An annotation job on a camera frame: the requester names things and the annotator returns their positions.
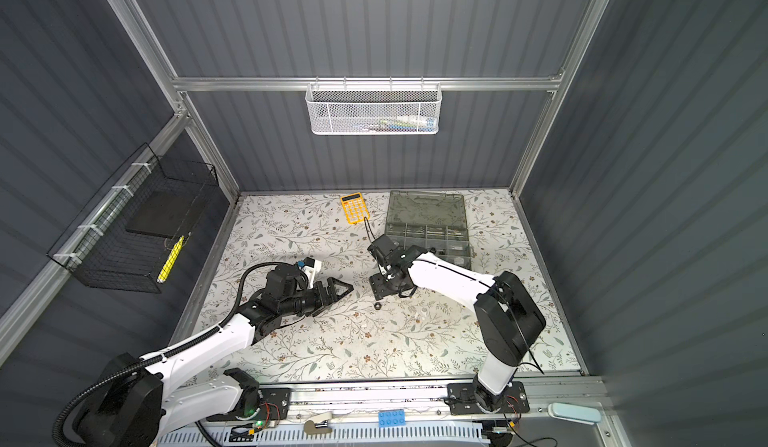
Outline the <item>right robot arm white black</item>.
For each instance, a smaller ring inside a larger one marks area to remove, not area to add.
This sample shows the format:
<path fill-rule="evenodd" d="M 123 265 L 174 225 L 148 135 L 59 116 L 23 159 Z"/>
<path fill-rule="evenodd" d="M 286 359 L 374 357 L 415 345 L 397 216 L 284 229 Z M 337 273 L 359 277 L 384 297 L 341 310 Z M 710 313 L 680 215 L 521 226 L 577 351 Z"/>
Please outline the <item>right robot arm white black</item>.
<path fill-rule="evenodd" d="M 368 246 L 379 272 L 369 278 L 377 297 L 410 298 L 418 289 L 441 294 L 470 311 L 487 354 L 473 379 L 472 397 L 486 412 L 497 412 L 516 369 L 544 332 L 547 323 L 520 278 L 467 270 L 425 248 L 397 245 L 383 235 Z"/>

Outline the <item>green transparent compartment organizer box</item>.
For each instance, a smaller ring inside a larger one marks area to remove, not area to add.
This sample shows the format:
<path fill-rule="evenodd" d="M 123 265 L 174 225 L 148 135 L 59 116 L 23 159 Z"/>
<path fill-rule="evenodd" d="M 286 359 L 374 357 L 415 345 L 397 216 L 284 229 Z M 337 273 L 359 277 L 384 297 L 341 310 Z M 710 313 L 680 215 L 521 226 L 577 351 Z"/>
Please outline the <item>green transparent compartment organizer box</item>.
<path fill-rule="evenodd" d="M 444 261 L 471 268 L 472 251 L 463 195 L 392 191 L 385 234 L 400 246 L 422 247 Z"/>

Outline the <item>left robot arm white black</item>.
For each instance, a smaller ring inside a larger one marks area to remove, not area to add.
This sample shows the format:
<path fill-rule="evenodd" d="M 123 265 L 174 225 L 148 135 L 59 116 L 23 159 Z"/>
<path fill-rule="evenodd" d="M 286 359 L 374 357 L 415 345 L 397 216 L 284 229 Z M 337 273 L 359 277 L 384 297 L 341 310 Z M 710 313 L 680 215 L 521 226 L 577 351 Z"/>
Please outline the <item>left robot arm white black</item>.
<path fill-rule="evenodd" d="M 158 352 L 115 358 L 101 379 L 59 414 L 53 437 L 60 446 L 149 446 L 166 433 L 231 415 L 259 427 L 279 419 L 278 405 L 264 400 L 258 381 L 229 368 L 212 381 L 189 380 L 223 358 L 260 342 L 286 317 L 315 317 L 354 290 L 330 277 L 318 281 L 318 261 L 265 262 L 265 285 L 213 326 Z M 77 440 L 65 430 L 71 428 Z"/>

